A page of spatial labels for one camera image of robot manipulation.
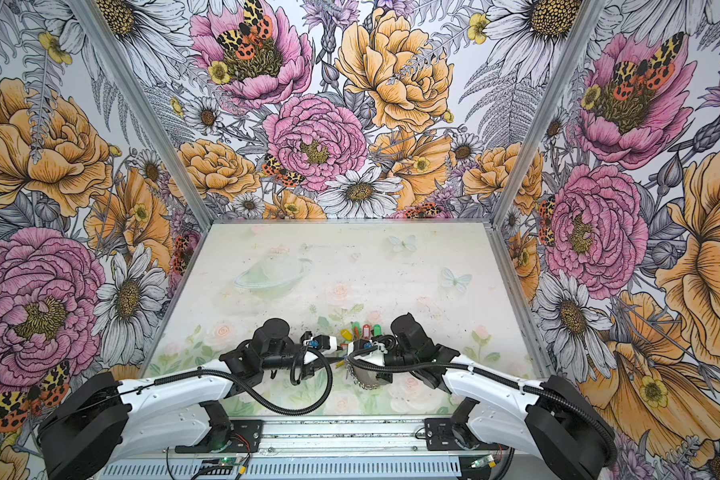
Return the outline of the large metal keyring with keys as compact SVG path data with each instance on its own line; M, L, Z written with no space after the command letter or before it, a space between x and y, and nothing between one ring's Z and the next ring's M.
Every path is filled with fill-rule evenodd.
M376 390L392 383L392 375L380 371L387 340L378 324L352 323L339 333L339 352L350 360L338 363L353 382L364 390Z

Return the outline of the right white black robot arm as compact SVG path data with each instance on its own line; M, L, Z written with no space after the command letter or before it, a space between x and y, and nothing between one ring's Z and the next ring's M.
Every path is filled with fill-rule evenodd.
M435 343L410 314L388 335L355 341L346 359L382 382L409 374L460 398L444 440L460 450L495 445L541 459L560 479L596 479L615 465L615 432L568 381L526 380Z

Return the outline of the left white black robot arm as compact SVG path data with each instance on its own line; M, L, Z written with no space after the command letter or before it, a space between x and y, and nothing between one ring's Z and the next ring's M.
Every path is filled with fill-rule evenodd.
M37 440L46 474L51 479L90 479L111 462L161 448L220 450L233 436L221 402L240 394L279 415L312 413L331 393L331 365L338 350L333 336L305 332L293 340L289 324L271 318L237 348L194 368L129 380L100 372L40 424ZM255 388L265 373L279 370L288 373L294 386L323 370L323 393L306 407L275 404Z

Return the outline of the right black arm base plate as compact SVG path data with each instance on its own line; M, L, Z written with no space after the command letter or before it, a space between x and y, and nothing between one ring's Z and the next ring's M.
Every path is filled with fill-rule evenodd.
M504 448L479 440L465 424L454 423L450 418L425 418L423 428L428 451L499 451Z

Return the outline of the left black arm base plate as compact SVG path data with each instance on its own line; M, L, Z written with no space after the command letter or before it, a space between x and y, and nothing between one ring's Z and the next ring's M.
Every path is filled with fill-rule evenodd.
M262 420L233 420L225 428L213 427L211 431L192 446L176 446L179 454L205 453L256 453L262 438Z

